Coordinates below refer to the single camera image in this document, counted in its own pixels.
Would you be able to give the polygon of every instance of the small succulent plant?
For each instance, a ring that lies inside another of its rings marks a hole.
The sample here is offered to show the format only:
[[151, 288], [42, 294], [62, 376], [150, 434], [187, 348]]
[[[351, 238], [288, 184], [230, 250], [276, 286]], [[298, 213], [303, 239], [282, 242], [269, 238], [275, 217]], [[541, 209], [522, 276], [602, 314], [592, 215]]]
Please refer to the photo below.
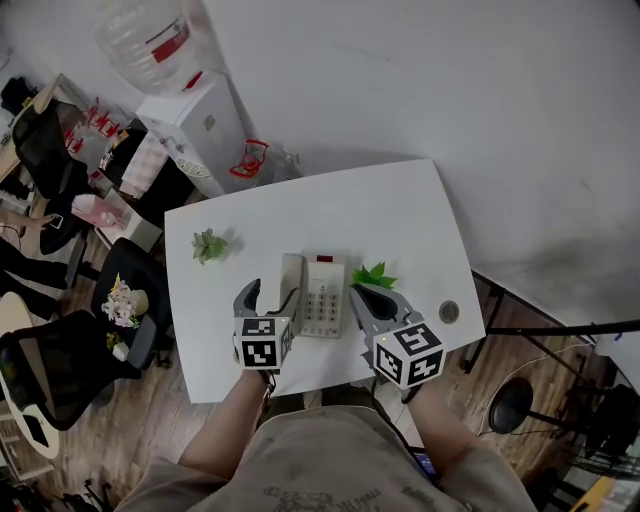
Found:
[[227, 241], [224, 238], [213, 235], [211, 228], [202, 233], [193, 234], [193, 259], [197, 259], [201, 265], [208, 260], [218, 259], [227, 249]]
[[375, 284], [378, 286], [382, 286], [383, 288], [387, 288], [389, 290], [393, 289], [393, 283], [395, 283], [397, 279], [395, 277], [388, 277], [384, 275], [384, 261], [378, 263], [375, 267], [373, 267], [370, 271], [362, 265], [360, 270], [353, 271], [353, 283], [354, 284]]

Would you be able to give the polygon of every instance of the red basket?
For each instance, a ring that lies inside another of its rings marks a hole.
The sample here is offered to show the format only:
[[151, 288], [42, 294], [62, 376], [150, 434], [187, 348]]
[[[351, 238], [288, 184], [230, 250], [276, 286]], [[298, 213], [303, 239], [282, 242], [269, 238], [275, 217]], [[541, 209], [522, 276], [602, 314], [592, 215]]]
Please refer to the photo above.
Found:
[[267, 159], [269, 144], [260, 140], [247, 140], [244, 146], [244, 155], [238, 165], [229, 171], [238, 178], [249, 180], [260, 172], [260, 167]]

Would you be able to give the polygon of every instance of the pink bag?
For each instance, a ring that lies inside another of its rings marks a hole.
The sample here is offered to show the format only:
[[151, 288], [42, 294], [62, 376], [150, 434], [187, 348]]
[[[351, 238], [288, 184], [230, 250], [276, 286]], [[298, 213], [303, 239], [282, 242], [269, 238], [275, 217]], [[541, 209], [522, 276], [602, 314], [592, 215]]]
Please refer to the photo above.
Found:
[[76, 196], [71, 205], [71, 213], [97, 228], [124, 227], [122, 211], [93, 194]]

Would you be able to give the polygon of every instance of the phone keypad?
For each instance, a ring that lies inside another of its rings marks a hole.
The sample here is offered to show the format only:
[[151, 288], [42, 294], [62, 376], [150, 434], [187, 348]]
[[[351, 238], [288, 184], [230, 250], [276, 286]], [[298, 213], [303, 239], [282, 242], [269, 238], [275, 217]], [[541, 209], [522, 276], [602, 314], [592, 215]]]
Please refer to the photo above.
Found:
[[340, 295], [336, 293], [309, 293], [304, 301], [303, 334], [331, 336], [338, 333], [338, 304]]

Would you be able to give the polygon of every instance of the smartphone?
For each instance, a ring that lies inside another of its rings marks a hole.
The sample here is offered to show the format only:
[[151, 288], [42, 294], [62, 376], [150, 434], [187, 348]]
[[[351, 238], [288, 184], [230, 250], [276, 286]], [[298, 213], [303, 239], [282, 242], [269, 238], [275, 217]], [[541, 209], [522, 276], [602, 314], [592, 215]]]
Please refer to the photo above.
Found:
[[64, 217], [62, 215], [58, 215], [57, 213], [54, 213], [53, 220], [49, 223], [49, 226], [51, 226], [53, 229], [60, 229], [60, 226], [62, 226], [63, 220], [64, 220]]

